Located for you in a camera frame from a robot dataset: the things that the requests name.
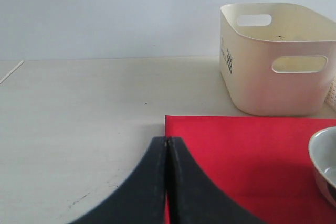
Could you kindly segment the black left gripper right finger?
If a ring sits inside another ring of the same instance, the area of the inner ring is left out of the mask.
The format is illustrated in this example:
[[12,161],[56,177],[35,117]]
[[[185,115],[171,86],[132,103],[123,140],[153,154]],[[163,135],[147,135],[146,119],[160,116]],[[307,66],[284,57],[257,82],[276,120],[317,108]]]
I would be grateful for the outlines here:
[[167,223],[264,223],[203,172],[180,137],[167,139]]

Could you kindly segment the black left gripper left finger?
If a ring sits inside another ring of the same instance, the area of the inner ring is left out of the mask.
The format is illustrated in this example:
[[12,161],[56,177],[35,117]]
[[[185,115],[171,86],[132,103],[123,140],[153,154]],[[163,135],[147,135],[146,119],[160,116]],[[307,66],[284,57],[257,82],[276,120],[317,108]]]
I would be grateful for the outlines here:
[[72,223],[164,223],[166,155],[167,138],[154,137],[127,179]]

